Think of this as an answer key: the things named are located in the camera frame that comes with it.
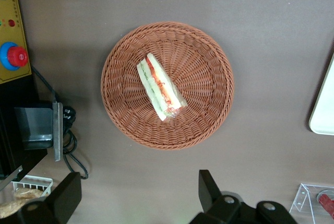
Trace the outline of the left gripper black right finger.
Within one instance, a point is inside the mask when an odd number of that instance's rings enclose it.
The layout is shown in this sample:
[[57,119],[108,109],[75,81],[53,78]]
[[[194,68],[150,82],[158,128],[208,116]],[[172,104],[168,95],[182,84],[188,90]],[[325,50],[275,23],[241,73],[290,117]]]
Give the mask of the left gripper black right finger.
[[209,170],[199,170],[198,195],[203,211],[191,223],[297,223],[277,202],[261,201],[252,208],[238,194],[220,191]]

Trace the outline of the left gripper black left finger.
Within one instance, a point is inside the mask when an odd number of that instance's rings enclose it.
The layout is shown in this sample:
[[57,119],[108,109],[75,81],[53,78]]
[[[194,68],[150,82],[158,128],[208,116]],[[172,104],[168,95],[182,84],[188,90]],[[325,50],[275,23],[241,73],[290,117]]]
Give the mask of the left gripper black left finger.
[[24,205],[20,210],[23,223],[68,223],[81,202],[81,176],[71,172],[43,200]]

